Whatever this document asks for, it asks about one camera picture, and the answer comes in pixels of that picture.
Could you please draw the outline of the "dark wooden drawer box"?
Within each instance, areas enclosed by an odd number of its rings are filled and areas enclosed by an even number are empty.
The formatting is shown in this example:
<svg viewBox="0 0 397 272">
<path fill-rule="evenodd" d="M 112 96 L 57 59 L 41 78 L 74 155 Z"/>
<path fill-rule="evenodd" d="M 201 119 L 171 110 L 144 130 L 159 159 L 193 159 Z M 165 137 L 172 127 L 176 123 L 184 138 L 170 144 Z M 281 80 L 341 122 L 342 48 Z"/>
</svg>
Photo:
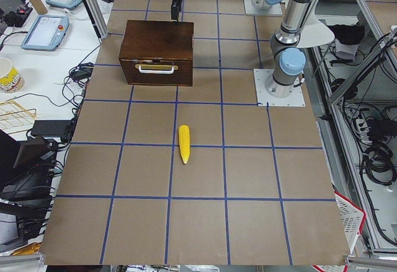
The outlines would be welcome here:
<svg viewBox="0 0 397 272">
<path fill-rule="evenodd" d="M 190 61 L 193 69 L 194 23 L 128 20 L 120 59 Z"/>
</svg>

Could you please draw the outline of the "yellow corn cob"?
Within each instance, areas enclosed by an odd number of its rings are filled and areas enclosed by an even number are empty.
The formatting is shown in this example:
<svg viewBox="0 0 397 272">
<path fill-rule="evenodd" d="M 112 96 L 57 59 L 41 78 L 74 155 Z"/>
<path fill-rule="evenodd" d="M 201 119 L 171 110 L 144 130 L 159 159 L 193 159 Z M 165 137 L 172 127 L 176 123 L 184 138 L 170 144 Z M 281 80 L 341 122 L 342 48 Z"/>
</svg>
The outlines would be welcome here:
<svg viewBox="0 0 397 272">
<path fill-rule="evenodd" d="M 178 135 L 180 155 L 183 163 L 187 164 L 190 157 L 190 128 L 187 125 L 180 125 Z"/>
</svg>

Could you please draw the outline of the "wooden drawer with white handle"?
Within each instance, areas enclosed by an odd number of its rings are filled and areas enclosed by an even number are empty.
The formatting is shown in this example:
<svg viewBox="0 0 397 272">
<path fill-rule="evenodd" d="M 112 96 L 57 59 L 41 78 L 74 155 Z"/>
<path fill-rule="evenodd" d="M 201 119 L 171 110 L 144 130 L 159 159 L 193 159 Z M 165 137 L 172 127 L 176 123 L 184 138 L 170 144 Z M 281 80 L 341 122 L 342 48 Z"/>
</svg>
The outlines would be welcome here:
<svg viewBox="0 0 397 272">
<path fill-rule="evenodd" d="M 190 61 L 120 59 L 127 83 L 146 86 L 193 85 Z"/>
</svg>

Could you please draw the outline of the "near teach pendant tablet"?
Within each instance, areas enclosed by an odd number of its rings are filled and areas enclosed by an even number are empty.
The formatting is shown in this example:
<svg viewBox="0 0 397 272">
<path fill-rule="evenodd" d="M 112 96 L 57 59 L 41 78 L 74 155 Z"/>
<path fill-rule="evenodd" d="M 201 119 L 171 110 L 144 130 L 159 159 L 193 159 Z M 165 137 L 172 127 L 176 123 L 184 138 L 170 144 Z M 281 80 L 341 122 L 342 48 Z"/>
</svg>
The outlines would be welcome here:
<svg viewBox="0 0 397 272">
<path fill-rule="evenodd" d="M 35 19 L 20 47 L 24 50 L 55 51 L 69 27 L 65 16 L 40 15 Z"/>
</svg>

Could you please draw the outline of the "white plastic chair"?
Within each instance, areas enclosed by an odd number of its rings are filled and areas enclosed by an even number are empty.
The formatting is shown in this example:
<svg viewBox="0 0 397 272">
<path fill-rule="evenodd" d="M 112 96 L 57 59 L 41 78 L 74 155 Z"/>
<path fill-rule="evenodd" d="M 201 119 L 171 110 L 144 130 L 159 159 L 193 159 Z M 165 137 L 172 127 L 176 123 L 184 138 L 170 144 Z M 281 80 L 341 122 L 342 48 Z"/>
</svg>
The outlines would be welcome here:
<svg viewBox="0 0 397 272">
<path fill-rule="evenodd" d="M 312 13 L 300 32 L 297 48 L 312 48 L 325 45 L 333 40 L 334 33 Z"/>
</svg>

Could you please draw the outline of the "yellow popcorn bucket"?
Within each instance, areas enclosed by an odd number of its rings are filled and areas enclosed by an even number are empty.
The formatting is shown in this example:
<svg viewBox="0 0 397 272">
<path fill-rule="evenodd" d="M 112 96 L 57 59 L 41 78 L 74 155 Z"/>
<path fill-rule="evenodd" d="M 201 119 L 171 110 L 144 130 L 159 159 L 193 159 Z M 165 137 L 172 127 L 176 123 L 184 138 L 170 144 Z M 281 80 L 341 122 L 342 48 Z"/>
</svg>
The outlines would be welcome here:
<svg viewBox="0 0 397 272">
<path fill-rule="evenodd" d="M 1 90 L 13 93 L 21 90 L 25 84 L 24 78 L 8 58 L 1 57 Z"/>
</svg>

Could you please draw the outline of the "black electronics stack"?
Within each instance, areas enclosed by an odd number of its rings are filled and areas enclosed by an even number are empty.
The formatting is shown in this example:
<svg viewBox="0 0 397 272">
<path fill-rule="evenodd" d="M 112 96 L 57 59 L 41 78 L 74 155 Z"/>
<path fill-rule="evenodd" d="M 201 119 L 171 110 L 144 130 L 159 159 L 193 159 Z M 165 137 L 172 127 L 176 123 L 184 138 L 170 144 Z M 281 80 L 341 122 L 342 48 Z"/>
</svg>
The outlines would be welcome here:
<svg viewBox="0 0 397 272">
<path fill-rule="evenodd" d="M 57 150 L 53 139 L 17 141 L 1 132 L 1 252 L 27 244 L 46 226 Z"/>
</svg>

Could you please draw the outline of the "white red mesh basket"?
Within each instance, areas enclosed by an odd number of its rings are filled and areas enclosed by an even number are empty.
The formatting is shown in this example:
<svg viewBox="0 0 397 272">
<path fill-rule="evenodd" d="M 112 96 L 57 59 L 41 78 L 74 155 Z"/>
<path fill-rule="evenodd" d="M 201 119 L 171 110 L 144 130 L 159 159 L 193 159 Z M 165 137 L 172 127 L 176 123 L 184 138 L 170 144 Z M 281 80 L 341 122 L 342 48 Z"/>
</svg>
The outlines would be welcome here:
<svg viewBox="0 0 397 272">
<path fill-rule="evenodd" d="M 364 227 L 366 213 L 339 192 L 335 191 L 334 194 L 350 253 L 353 254 L 354 247 Z"/>
</svg>

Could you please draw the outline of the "aluminium frame post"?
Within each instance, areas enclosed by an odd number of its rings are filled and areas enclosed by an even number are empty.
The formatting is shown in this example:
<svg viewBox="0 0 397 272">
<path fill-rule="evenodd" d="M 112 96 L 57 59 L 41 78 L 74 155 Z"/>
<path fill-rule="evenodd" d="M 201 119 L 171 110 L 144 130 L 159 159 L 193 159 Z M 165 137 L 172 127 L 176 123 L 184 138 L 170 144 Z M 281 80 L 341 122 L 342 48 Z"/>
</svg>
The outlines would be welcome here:
<svg viewBox="0 0 397 272">
<path fill-rule="evenodd" d="M 105 39 L 109 36 L 109 31 L 102 16 L 97 0 L 82 0 L 87 14 L 90 18 L 91 24 L 98 38 Z"/>
</svg>

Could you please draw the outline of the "orange handled tool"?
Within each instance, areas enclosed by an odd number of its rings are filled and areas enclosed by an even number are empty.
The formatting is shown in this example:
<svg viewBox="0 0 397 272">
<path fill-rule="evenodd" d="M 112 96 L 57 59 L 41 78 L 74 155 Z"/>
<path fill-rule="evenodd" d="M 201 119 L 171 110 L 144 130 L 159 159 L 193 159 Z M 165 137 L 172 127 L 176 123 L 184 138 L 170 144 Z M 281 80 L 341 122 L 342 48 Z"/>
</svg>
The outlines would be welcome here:
<svg viewBox="0 0 397 272">
<path fill-rule="evenodd" d="M 38 253 L 40 250 L 41 243 L 34 242 L 28 244 L 24 247 L 18 248 L 14 250 L 11 255 L 12 256 L 19 256 L 19 255 L 33 255 L 34 253 Z"/>
</svg>

